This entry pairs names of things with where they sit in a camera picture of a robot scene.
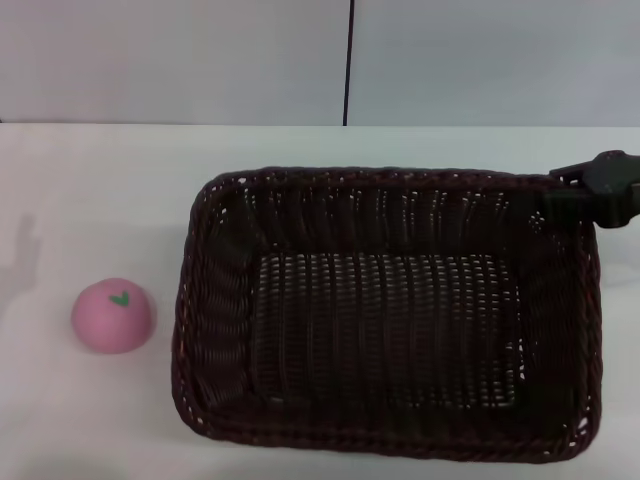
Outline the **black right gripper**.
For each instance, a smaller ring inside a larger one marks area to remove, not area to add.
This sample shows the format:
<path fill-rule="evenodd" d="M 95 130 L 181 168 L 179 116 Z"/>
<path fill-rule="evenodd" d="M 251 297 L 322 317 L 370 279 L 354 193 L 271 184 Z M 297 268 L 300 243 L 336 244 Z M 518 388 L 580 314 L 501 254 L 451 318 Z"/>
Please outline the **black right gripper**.
<path fill-rule="evenodd" d="M 541 194 L 548 221 L 594 221 L 601 228 L 622 228 L 639 215 L 639 156 L 622 150 L 602 152 L 592 161 L 549 171 L 563 184 Z"/>

